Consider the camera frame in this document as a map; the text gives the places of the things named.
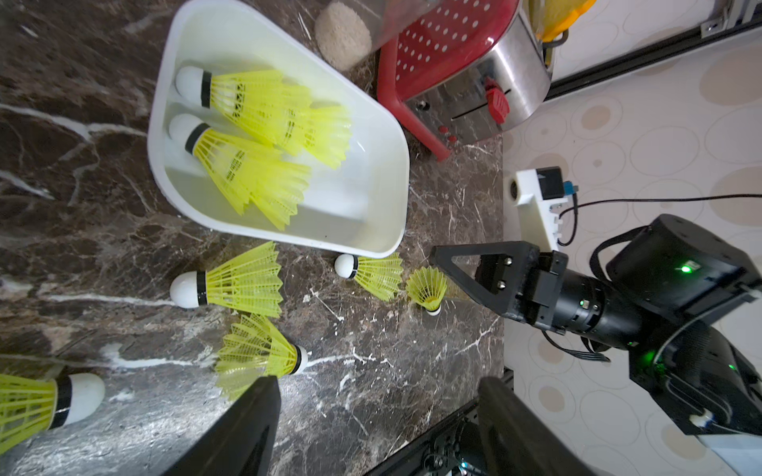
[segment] white plastic tray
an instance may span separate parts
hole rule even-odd
[[[306,153],[289,159],[310,165],[312,179],[285,232],[255,206],[239,216],[200,162],[169,139],[167,125],[182,112],[245,136],[216,111],[182,100],[174,74],[185,65],[215,74],[276,68],[308,86],[317,101],[338,102],[351,112],[351,148],[338,170]],[[188,218],[221,232],[368,257],[385,257],[402,240],[409,157],[397,120],[258,11],[236,0],[191,0],[174,16],[153,100],[148,156],[167,200]]]

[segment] black band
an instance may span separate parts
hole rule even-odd
[[[210,127],[211,126],[207,123],[201,123],[196,126],[196,129],[193,129],[193,132],[188,136],[188,140],[185,141],[185,150],[188,151],[188,154],[193,155],[193,147],[196,146],[198,138],[201,137],[201,134],[205,133]]]
[[[196,293],[198,294],[198,305],[207,303],[207,272],[196,272]]]
[[[294,347],[296,348],[296,364],[294,365],[293,370],[289,372],[288,375],[296,373],[296,371],[299,370],[299,366],[302,365],[302,350],[299,348],[299,346],[294,346]]]
[[[72,407],[72,380],[68,375],[59,377],[56,379],[56,385],[58,385],[58,399],[48,430],[62,426],[69,417],[69,409]]]
[[[354,260],[352,263],[352,274],[349,275],[347,278],[348,280],[351,280],[357,275],[357,268],[360,266],[360,260],[357,259],[356,256],[352,255],[352,259]]]
[[[201,76],[201,105],[209,108],[209,102],[212,97],[212,73],[204,71]]]

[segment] white cork tip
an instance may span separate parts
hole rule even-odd
[[[169,287],[169,297],[181,308],[193,309],[198,307],[197,271],[188,271],[174,278]]]
[[[307,368],[307,362],[309,362],[309,356],[307,355],[307,349],[305,349],[302,346],[296,346],[296,348],[299,350],[299,354],[302,356],[302,360],[299,362],[299,366],[296,367],[291,375],[296,375],[304,372],[304,369]]]
[[[352,273],[355,271],[354,256],[351,254],[342,254],[336,258],[336,261],[334,262],[334,270],[336,270],[337,275],[349,279],[349,276],[352,276]]]
[[[188,142],[188,137],[202,123],[203,121],[193,114],[178,114],[169,123],[169,137],[185,150],[185,143]]]
[[[98,409],[106,396],[106,385],[101,377],[91,373],[69,375],[72,381],[72,403],[64,425],[89,417]]]
[[[194,106],[201,105],[201,83],[203,81],[203,70],[196,66],[184,66],[174,77],[174,86],[178,93],[186,101]]]

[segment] green led light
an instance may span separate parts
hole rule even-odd
[[[651,351],[643,354],[643,356],[640,358],[641,365],[644,366],[644,367],[650,366],[653,363],[653,361],[654,361],[654,357],[656,357],[656,351],[655,350],[651,350]]]

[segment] white bracket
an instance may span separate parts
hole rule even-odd
[[[537,170],[530,169],[518,171],[508,180],[513,205],[519,214],[521,226],[521,239],[539,246],[543,253],[558,251],[558,239],[561,235],[558,215],[551,208],[561,206],[568,202],[568,198],[554,198],[543,200],[543,192],[539,188]]]
[[[701,24],[701,37],[711,37],[741,24],[751,21],[754,9],[762,0],[729,0],[718,17],[710,18]]]

